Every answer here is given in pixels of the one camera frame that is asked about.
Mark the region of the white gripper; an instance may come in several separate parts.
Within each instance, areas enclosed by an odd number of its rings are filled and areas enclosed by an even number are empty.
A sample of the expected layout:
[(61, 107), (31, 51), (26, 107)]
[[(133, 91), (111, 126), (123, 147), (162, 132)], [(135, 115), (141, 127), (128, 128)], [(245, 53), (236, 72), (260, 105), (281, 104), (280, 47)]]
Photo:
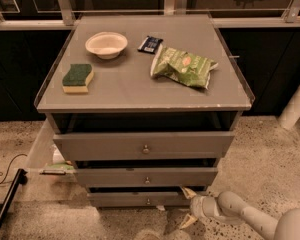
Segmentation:
[(217, 199), (209, 196), (197, 195), (195, 191), (188, 187), (181, 188), (186, 199), (191, 199), (190, 214), (187, 214), (180, 229), (185, 229), (194, 224), (200, 218), (218, 218), (220, 216), (220, 209), (217, 204)]

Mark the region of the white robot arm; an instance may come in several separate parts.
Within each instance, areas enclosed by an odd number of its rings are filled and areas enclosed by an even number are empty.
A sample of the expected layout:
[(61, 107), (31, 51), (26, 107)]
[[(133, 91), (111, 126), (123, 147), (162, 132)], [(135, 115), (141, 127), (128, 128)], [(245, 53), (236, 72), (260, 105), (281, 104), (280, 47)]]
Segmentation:
[(275, 219), (231, 191), (221, 192), (217, 197), (203, 196), (187, 187), (182, 187), (182, 192), (190, 201), (190, 212), (184, 217), (181, 229), (199, 219), (213, 218), (231, 225), (246, 223), (264, 240), (300, 240), (300, 208)]

